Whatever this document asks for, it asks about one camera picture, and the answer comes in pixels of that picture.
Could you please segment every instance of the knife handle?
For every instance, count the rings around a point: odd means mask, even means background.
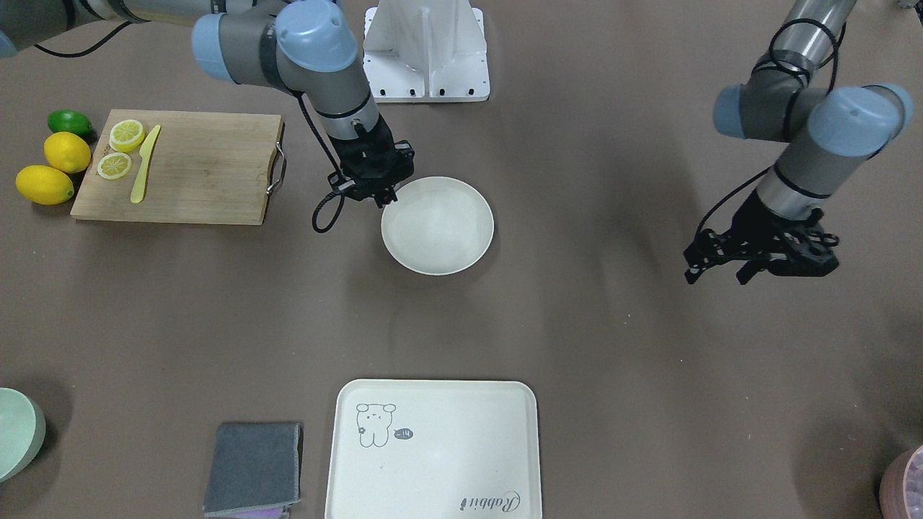
[[[138,169],[138,176],[135,177],[135,185],[131,187],[131,203],[133,204],[144,200],[144,192],[148,186],[148,164],[150,164],[148,157],[141,159],[141,167]]]

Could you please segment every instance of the light blue joint cap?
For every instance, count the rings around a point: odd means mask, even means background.
[[[910,97],[910,93],[904,90],[904,87],[895,85],[894,83],[875,83],[874,85],[870,86],[888,89],[897,96],[897,99],[901,100],[901,104],[904,106],[904,120],[901,122],[901,129],[897,130],[897,135],[895,135],[895,137],[901,135],[901,132],[904,131],[904,128],[910,124],[910,119],[914,118],[914,100],[912,97]]]
[[[744,135],[744,126],[740,121],[740,91],[743,85],[731,85],[718,94],[717,101],[714,102],[714,112],[712,120],[714,129],[718,130],[721,135],[746,139]]]
[[[16,53],[16,45],[0,30],[0,57],[13,57]]]
[[[346,16],[329,0],[304,0],[286,6],[276,17],[276,40],[289,59],[315,72],[343,70],[359,53]]]
[[[842,157],[871,155],[900,125],[897,107],[861,87],[832,91],[808,117],[808,132],[814,142]]]
[[[205,15],[192,27],[192,54],[198,66],[215,79],[234,82],[224,64],[222,43],[218,36],[224,13]]]

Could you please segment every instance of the white tray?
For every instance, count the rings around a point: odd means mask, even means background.
[[[328,519],[539,519],[538,414],[508,381],[353,380],[337,397]]]

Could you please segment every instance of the metal handle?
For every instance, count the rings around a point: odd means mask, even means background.
[[[288,161],[285,159],[285,152],[282,151],[281,140],[276,142],[276,150],[278,151],[278,153],[276,154],[275,157],[273,157],[272,167],[270,168],[270,184],[268,187],[266,187],[267,196],[272,196],[272,193],[275,193],[276,190],[279,188],[279,186],[282,185],[282,182],[285,180],[285,168],[288,166]],[[279,180],[276,180],[275,182],[273,182],[272,181],[273,172],[276,169],[276,163],[279,161],[280,155],[282,157],[282,169],[279,170]]]

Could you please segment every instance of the yellow lemon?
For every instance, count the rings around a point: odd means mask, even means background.
[[[53,133],[45,140],[45,160],[54,169],[65,173],[79,173],[90,165],[90,146],[69,131]]]
[[[135,119],[127,119],[116,123],[109,131],[109,145],[113,150],[128,153],[144,140],[144,125]]]
[[[122,178],[131,171],[131,157],[122,153],[109,153],[96,164],[96,173],[106,180]]]
[[[69,176],[53,167],[38,164],[19,170],[16,189],[23,197],[42,205],[59,204],[74,196],[74,183]]]

